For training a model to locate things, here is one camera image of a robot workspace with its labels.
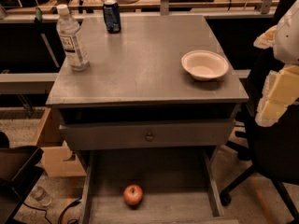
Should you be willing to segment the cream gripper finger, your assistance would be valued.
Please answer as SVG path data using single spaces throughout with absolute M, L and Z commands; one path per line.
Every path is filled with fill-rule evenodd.
M 259 49 L 272 48 L 274 45 L 276 25 L 267 29 L 264 33 L 258 36 L 253 42 L 253 46 Z
M 270 71 L 262 94 L 255 122 L 262 127 L 271 127 L 299 98 L 299 66 L 285 64 L 278 72 Z

